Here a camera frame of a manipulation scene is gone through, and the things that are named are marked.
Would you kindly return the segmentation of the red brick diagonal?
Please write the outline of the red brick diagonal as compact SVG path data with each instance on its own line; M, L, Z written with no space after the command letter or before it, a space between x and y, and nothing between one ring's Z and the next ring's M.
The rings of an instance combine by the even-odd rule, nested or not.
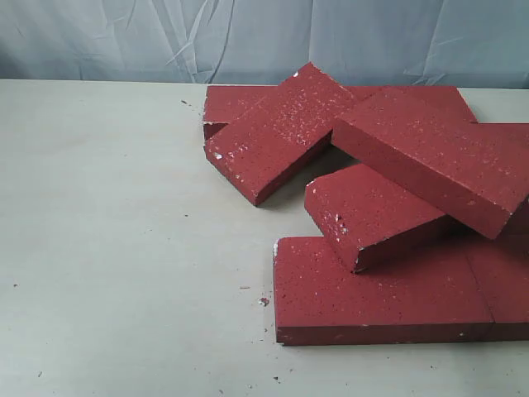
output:
M335 118L358 102L307 63L209 138L205 156L258 206L329 144Z

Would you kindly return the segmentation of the red brick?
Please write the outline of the red brick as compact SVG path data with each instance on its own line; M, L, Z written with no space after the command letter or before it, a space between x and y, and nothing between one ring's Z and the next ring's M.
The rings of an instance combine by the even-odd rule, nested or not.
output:
M204 102L204 140L218 133L274 89L273 85L209 85Z
M322 237L274 246L277 342L285 346L472 342L493 316L459 246L349 272Z
M389 88L384 86L346 86L358 100L363 101L376 92ZM454 86L392 86L406 94L419 98L431 106L457 114L466 122L477 123L478 119L473 114L465 99L461 96L457 87Z
M405 256L459 226L363 164L315 178L306 186L304 207L353 273Z
M467 258L493 324L485 342L528 339L528 252L512 242L475 242Z

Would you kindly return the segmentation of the grey backdrop cloth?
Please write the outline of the grey backdrop cloth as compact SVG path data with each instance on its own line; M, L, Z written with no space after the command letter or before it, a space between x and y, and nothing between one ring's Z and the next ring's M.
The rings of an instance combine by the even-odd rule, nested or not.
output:
M4 1L1 75L526 88L525 1Z

